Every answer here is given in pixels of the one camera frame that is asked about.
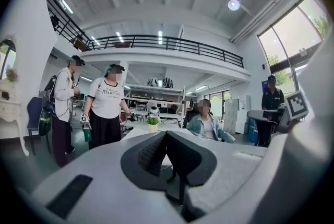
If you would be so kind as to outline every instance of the tree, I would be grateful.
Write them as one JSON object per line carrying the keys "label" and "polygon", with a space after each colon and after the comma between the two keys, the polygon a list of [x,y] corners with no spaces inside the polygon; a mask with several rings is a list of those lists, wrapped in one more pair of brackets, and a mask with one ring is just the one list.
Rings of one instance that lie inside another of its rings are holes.
{"label": "tree", "polygon": [[[279,62],[278,56],[268,56],[269,65],[272,66]],[[284,85],[284,84],[290,84],[292,82],[292,79],[287,75],[287,71],[279,71],[275,73],[276,78],[276,84],[278,86]]]}
{"label": "tree", "polygon": [[321,37],[325,39],[327,31],[329,29],[329,23],[327,18],[325,16],[320,16],[319,19],[314,19],[314,23]]}

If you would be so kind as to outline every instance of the helmet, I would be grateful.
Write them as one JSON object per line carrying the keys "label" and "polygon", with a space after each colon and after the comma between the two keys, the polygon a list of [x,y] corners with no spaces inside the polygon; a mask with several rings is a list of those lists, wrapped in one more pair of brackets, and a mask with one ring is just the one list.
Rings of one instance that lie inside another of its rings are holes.
{"label": "helmet", "polygon": [[158,86],[158,79],[156,77],[149,78],[146,83],[149,87],[157,87]]}
{"label": "helmet", "polygon": [[173,88],[173,80],[168,77],[165,77],[162,84],[163,88]]}

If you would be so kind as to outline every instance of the black metal railing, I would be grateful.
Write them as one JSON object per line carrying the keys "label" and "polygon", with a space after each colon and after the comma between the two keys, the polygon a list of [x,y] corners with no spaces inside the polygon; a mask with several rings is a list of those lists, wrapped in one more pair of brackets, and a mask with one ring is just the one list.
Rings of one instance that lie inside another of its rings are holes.
{"label": "black metal railing", "polygon": [[186,39],[132,34],[122,36],[123,42],[117,36],[99,38],[95,42],[77,26],[63,10],[60,2],[59,0],[46,0],[53,28],[81,51],[107,48],[162,49],[212,57],[244,68],[242,57],[214,46]]}
{"label": "black metal railing", "polygon": [[53,29],[59,35],[65,37],[74,47],[85,51],[91,39],[77,26],[67,12],[63,10],[60,1],[46,0],[46,3]]}
{"label": "black metal railing", "polygon": [[161,49],[188,52],[200,56],[216,58],[244,68],[243,58],[232,52],[200,42],[174,37],[131,34],[121,36],[121,38],[117,36],[98,38],[96,42],[90,42],[89,49],[87,50],[101,50],[110,48]]}

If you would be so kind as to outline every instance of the blue chair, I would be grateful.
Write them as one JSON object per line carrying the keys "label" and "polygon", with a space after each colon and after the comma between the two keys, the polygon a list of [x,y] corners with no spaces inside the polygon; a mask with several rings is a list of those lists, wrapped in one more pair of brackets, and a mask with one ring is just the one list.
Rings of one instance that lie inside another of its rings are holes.
{"label": "blue chair", "polygon": [[[32,131],[38,131],[40,116],[42,113],[42,98],[39,97],[33,97],[27,106],[28,114],[29,114],[29,122],[28,122],[28,132],[30,137],[30,143],[33,155],[35,155],[35,148],[33,144],[33,138],[32,138]],[[46,134],[46,142],[47,142],[47,148],[49,150],[49,153],[51,153],[50,145],[49,145],[49,138]]]}

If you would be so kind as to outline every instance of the man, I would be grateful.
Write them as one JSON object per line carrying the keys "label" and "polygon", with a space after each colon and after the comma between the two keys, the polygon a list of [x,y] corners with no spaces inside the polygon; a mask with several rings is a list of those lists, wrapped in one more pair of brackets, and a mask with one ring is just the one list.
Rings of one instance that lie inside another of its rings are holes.
{"label": "man", "polygon": [[[284,103],[284,94],[282,90],[276,88],[276,78],[271,75],[268,77],[269,87],[265,89],[262,96],[262,110],[277,110],[281,103]],[[268,147],[270,144],[270,132],[272,122],[278,122],[278,115],[264,112],[263,117],[268,118],[271,122],[256,121],[258,141],[255,146]]]}
{"label": "man", "polygon": [[74,151],[69,121],[73,99],[80,96],[80,91],[78,87],[73,88],[73,74],[78,72],[82,65],[85,65],[85,62],[79,56],[72,56],[68,65],[59,71],[54,87],[56,115],[52,116],[52,144],[56,162],[60,167],[68,163],[66,154]]}
{"label": "man", "polygon": [[269,88],[265,89],[262,96],[262,110],[277,110],[281,103],[284,103],[282,90],[276,88],[276,78],[271,75],[268,77]]}

